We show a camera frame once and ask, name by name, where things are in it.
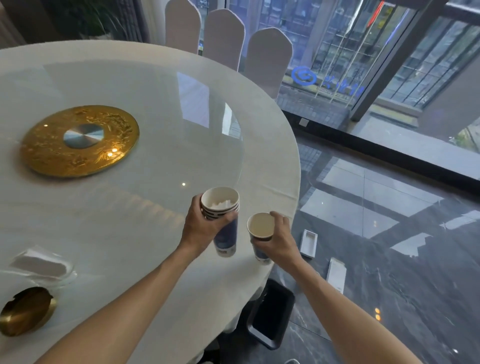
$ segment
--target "hand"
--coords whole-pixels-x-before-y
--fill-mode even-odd
[[[227,224],[238,217],[236,211],[231,211],[217,220],[207,220],[200,211],[201,194],[194,196],[185,218],[185,225],[177,250],[187,253],[193,261],[210,244],[215,235]]]
[[[253,239],[252,243],[265,252],[284,271],[290,273],[297,262],[303,261],[297,243],[290,234],[290,221],[275,211],[271,211],[270,215],[275,218],[272,240],[261,242]]]

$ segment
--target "silver center disc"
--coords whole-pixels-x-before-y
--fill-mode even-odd
[[[94,146],[103,139],[103,128],[96,124],[81,124],[71,128],[63,135],[66,146],[74,149],[84,149]]]

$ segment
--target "gold embossed plate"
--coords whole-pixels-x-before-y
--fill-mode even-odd
[[[22,160],[38,173],[81,177],[112,166],[138,140],[138,124],[129,113],[103,105],[59,111],[25,135]]]

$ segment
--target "blue printed paper cup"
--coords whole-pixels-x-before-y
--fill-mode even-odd
[[[250,242],[255,238],[261,242],[267,242],[272,240],[273,232],[275,229],[275,219],[273,216],[266,212],[259,212],[258,214],[250,216],[247,220],[247,230],[250,234]],[[253,245],[253,252],[255,258],[260,262],[270,262],[270,258],[262,250]]]
[[[218,205],[224,201],[230,200],[231,206],[228,208],[212,208],[212,205]],[[230,211],[238,211],[240,209],[240,196],[237,191],[230,187],[215,187],[207,190],[200,199],[202,214],[208,220],[221,218]],[[236,218],[214,237],[216,252],[219,256],[230,257],[237,250],[237,230],[238,219]]]

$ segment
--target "brass ashtray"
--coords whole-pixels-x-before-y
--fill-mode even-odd
[[[86,105],[59,111],[25,135],[20,155],[34,171],[82,177],[123,159],[139,137],[135,118],[124,110]]]
[[[14,295],[0,314],[0,332],[19,336],[42,327],[52,316],[57,300],[43,287],[31,287]]]

